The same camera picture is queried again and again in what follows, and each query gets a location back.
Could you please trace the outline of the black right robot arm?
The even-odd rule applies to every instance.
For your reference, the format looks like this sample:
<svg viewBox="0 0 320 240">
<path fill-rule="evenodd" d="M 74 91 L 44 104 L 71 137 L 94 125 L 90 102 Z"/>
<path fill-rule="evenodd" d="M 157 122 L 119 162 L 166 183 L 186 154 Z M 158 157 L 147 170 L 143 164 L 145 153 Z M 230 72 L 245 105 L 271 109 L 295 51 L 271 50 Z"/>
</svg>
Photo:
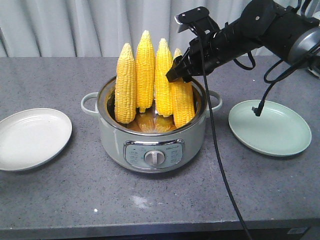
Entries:
<svg viewBox="0 0 320 240">
<path fill-rule="evenodd" d="M 241 16 L 220 29 L 203 6 L 175 16 L 179 31 L 195 35 L 183 56 L 172 63 L 166 77 L 169 82 L 193 76 L 209 75 L 214 69 L 266 47 L 294 69 L 320 71 L 320 21 L 297 14 L 291 6 L 273 0 L 252 0 Z"/>
</svg>

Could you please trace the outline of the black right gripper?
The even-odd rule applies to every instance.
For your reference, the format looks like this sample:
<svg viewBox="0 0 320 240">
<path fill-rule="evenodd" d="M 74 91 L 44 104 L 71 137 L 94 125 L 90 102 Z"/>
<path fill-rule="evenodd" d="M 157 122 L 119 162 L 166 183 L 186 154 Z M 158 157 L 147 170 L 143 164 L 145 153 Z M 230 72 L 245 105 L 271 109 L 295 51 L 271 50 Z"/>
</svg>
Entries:
<svg viewBox="0 0 320 240">
<path fill-rule="evenodd" d="M 190 29 L 196 38 L 189 42 L 184 55 L 173 60 L 166 73 L 169 82 L 188 83 L 193 76 L 207 76 L 214 69 L 240 56 L 240 25 L 231 23 L 223 29 L 216 24 L 208 24 L 205 30 L 199 24 L 182 24 L 180 31 Z"/>
</svg>

